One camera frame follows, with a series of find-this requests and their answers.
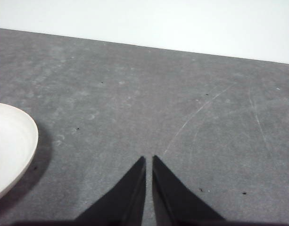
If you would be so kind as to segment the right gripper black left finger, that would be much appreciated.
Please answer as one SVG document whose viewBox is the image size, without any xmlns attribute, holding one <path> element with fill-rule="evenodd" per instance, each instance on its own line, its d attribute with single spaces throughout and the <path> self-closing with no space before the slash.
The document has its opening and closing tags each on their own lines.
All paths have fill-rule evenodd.
<svg viewBox="0 0 289 226">
<path fill-rule="evenodd" d="M 140 226 L 146 197 L 146 160 L 140 157 L 105 195 L 79 215 L 85 226 Z"/>
</svg>

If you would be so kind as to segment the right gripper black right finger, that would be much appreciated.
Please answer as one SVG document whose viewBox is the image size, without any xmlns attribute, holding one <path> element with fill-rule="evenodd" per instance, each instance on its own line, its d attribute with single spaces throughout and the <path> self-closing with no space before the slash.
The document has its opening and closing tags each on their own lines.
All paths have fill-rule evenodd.
<svg viewBox="0 0 289 226">
<path fill-rule="evenodd" d="M 152 195 L 158 226 L 221 226 L 228 223 L 188 189 L 156 155 L 152 162 Z"/>
</svg>

